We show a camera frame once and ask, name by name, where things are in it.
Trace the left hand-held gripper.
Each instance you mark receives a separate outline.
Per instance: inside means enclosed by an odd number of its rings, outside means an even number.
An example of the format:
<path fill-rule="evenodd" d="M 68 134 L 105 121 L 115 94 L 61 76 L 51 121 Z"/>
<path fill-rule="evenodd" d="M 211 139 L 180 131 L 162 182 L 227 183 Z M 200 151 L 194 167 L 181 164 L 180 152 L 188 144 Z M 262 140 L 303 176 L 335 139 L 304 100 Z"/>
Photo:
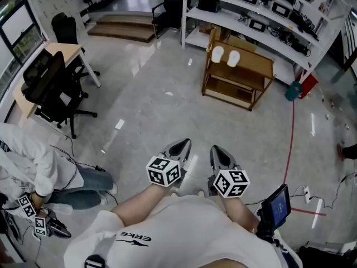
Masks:
<path fill-rule="evenodd" d="M 186 175 L 185 165 L 189 159 L 192 142 L 183 138 L 168 144 L 146 165 L 146 172 L 152 184 L 165 188 L 179 188 Z"/>

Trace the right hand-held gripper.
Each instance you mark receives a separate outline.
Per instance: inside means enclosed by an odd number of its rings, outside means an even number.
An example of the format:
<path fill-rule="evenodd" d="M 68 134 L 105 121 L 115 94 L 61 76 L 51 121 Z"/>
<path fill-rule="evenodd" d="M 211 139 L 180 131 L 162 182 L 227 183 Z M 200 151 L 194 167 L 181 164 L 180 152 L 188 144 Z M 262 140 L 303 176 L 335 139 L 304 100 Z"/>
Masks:
<path fill-rule="evenodd" d="M 241 169 L 232 154 L 218 145 L 210 149 L 210 165 L 213 170 L 213 175 L 208 178 L 211 197 L 240 198 L 250 185 L 246 171 Z"/>

